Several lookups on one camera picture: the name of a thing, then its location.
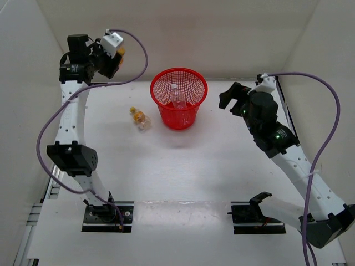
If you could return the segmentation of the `orange juice bottle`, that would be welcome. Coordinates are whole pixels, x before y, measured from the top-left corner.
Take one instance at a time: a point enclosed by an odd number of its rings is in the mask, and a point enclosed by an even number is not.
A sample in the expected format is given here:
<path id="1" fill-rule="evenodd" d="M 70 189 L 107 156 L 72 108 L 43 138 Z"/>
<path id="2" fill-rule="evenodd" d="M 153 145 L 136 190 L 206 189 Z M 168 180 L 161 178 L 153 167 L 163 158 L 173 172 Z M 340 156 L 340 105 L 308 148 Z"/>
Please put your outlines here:
<path id="1" fill-rule="evenodd" d="M 116 51 L 116 55 L 119 57 L 119 63 L 118 65 L 121 66 L 123 61 L 124 61 L 124 55 L 125 55 L 125 48 L 124 47 L 120 47 L 117 51 Z"/>

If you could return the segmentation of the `clear plastic water bottle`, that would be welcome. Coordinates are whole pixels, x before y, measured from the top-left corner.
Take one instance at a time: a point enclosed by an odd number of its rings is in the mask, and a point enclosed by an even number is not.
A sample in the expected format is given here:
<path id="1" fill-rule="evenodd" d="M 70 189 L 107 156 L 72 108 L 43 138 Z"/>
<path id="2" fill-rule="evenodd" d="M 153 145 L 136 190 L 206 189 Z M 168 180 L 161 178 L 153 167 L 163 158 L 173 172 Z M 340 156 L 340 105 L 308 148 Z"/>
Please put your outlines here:
<path id="1" fill-rule="evenodd" d="M 178 85 L 171 84 L 170 87 L 171 87 L 170 97 L 171 97 L 171 102 L 173 104 L 173 107 L 175 109 L 186 109 L 187 108 L 186 100 Z"/>

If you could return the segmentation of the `small clear orange-label bottle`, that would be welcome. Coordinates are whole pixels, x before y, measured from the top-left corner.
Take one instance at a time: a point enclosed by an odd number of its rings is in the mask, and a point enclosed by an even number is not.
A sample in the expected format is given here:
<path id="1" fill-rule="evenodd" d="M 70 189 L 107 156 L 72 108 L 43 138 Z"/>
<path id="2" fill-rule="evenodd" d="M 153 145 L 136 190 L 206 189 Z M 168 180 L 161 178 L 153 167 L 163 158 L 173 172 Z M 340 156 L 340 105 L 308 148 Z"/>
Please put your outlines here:
<path id="1" fill-rule="evenodd" d="M 129 111 L 139 130 L 146 131 L 151 128 L 151 120 L 144 112 L 133 106 Z"/>

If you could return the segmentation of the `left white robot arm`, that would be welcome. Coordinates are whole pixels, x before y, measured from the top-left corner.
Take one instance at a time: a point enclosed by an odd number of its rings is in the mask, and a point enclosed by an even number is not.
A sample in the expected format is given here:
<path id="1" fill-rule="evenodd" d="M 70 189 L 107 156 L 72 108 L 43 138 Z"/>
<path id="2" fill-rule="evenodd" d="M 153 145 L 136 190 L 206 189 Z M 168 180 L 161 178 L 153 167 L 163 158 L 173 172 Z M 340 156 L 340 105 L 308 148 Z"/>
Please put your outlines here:
<path id="1" fill-rule="evenodd" d="M 69 52 L 59 63 L 63 111 L 54 144 L 47 146 L 47 155 L 78 183 L 92 214 L 103 222 L 123 224 L 122 213 L 96 172 L 97 152 L 86 145 L 84 136 L 87 88 L 95 73 L 112 78 L 118 71 L 124 55 L 123 38 L 118 33 L 105 33 L 89 44 L 88 35 L 74 34 L 67 37 L 67 42 Z"/>

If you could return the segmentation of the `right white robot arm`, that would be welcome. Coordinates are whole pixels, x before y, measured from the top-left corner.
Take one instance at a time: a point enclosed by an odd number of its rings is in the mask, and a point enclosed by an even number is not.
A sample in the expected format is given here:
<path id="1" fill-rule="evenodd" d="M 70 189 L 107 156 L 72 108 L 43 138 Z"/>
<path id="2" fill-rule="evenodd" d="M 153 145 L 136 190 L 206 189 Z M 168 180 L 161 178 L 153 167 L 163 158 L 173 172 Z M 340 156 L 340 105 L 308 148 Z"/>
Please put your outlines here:
<path id="1" fill-rule="evenodd" d="M 354 205 L 347 205 L 327 186 L 320 175 L 311 172 L 311 164 L 292 131 L 277 120 L 278 104 L 265 91 L 255 92 L 233 83 L 219 95 L 219 108 L 235 99 L 230 113 L 242 117 L 257 147 L 289 178 L 305 202 L 307 214 L 296 216 L 295 228 L 307 220 L 306 240 L 316 248 L 346 232 L 354 224 Z"/>

